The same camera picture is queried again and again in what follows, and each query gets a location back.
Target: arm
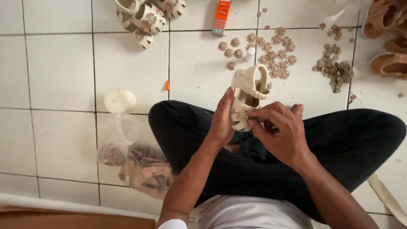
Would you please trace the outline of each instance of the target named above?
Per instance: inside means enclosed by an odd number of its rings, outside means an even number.
[[[188,225],[189,214],[201,195],[216,155],[233,137],[234,130],[230,123],[233,98],[233,91],[229,88],[218,104],[201,147],[168,190],[157,227],[171,219],[180,219]]]
[[[318,162],[305,139],[304,123],[280,102],[249,112],[253,134],[281,162],[298,172],[307,184],[322,218],[333,229],[379,229],[349,191]],[[270,134],[271,127],[280,132]]]

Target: white tile floor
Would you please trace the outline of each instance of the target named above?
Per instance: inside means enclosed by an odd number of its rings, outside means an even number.
[[[407,97],[397,97],[407,95],[407,81],[382,79],[368,67],[385,51],[387,37],[366,40],[360,31],[345,29],[335,42],[317,29],[324,13],[335,12],[325,0],[234,0],[226,26],[231,30],[218,38],[208,31],[216,4],[189,0],[185,15],[155,35],[149,50],[139,51],[116,21],[113,0],[0,1],[0,192],[159,214],[162,201],[123,187],[119,169],[96,163],[97,144],[108,141],[114,130],[104,94],[111,88],[132,90],[138,106],[126,118],[142,123],[140,143],[159,149],[146,116],[150,107],[177,99],[215,109],[230,84],[226,64],[257,63],[257,58],[226,59],[218,43],[238,37],[238,48],[245,50],[248,33],[270,40],[274,30],[264,30],[265,25],[288,28],[286,35],[296,44],[289,55],[298,61],[289,67],[287,80],[272,79],[272,95],[263,103],[303,103],[305,118],[364,107],[407,122]],[[268,11],[258,18],[263,8]],[[356,27],[358,17],[346,15],[338,24]],[[348,42],[351,37],[356,44]],[[354,64],[355,78],[339,94],[331,92],[327,78],[311,71],[326,43],[337,43],[340,60]],[[348,104],[350,93],[358,99]],[[406,151],[404,142],[377,171],[405,211]],[[388,212],[367,183],[353,195],[381,228],[399,228],[394,217],[378,215]]]

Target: forearm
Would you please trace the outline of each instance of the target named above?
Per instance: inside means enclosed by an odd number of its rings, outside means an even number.
[[[188,224],[188,216],[201,195],[220,149],[221,146],[218,143],[209,138],[204,139],[201,147],[194,153],[168,190],[158,226],[174,218],[181,218]]]
[[[333,229],[378,229],[350,192],[318,162],[314,154],[296,169],[307,184],[319,213]]]

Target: person's right hand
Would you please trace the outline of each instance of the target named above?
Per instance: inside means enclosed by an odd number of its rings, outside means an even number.
[[[301,117],[294,115],[280,102],[252,110],[248,115],[264,122],[263,128],[259,121],[249,120],[253,135],[284,164],[297,170],[312,154],[305,140],[304,123]],[[280,132],[271,134],[272,126],[278,127]]]

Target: white sleeve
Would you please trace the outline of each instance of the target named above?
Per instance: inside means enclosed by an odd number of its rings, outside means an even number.
[[[188,229],[186,223],[179,219],[168,220],[161,224],[158,229]]]

